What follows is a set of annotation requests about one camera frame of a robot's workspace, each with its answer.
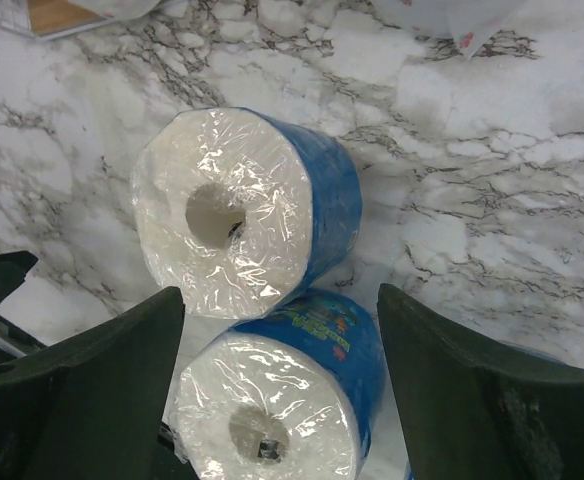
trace colorful logo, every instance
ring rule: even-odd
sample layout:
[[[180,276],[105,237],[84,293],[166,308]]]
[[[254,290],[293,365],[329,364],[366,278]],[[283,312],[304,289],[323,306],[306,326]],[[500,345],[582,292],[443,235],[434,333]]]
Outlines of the colorful logo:
[[[334,347],[332,347],[332,352],[334,352],[334,356],[336,357],[336,359],[339,362],[342,362],[343,360],[345,360],[345,357],[347,356],[347,354],[345,353],[345,350],[343,350],[338,345],[335,345]]]

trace white plastic bag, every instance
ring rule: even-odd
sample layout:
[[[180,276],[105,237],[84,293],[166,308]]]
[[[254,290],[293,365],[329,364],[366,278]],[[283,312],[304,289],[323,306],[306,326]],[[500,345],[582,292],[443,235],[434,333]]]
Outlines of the white plastic bag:
[[[116,20],[132,20],[150,12],[160,0],[68,0],[97,15]]]
[[[378,17],[414,35],[453,38],[465,56],[489,40],[523,0],[371,0]]]

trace white paper towel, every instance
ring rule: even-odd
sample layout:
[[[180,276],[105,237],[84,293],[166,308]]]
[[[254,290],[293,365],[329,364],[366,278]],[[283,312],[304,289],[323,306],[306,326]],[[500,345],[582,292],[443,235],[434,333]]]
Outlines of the white paper towel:
[[[523,0],[371,0],[383,23],[414,35],[453,38],[472,56]]]
[[[133,205],[157,282],[188,313],[258,318],[352,248],[362,205],[338,143],[245,109],[179,115],[142,152]]]
[[[361,462],[352,406],[309,356],[228,332],[180,380],[172,428],[203,480],[353,480]]]

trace white marble countertop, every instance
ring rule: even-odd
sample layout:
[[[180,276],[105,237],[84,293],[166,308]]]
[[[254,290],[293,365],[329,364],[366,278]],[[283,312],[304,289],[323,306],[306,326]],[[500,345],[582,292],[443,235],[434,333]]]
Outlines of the white marble countertop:
[[[155,292],[136,154],[179,111],[243,105],[358,162],[362,233],[323,285],[374,310],[391,282],[584,367],[584,1],[530,0],[470,61],[365,1],[297,3],[201,0],[47,44],[0,32],[0,252],[41,259],[1,313],[56,342]],[[180,365],[226,326],[188,318]],[[404,464],[388,391],[362,479]]]

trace toilet paper roll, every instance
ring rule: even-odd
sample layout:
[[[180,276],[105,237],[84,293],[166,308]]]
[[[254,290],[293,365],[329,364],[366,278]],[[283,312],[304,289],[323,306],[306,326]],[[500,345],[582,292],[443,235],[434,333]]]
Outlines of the toilet paper roll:
[[[523,0],[371,0],[385,24],[414,35],[453,38],[472,56],[499,31]]]
[[[141,153],[132,192],[156,281],[217,318],[302,293],[352,249],[362,213],[343,147],[246,109],[176,117]]]
[[[183,372],[170,425],[207,480],[353,480],[385,381],[376,325],[310,290],[236,325]]]

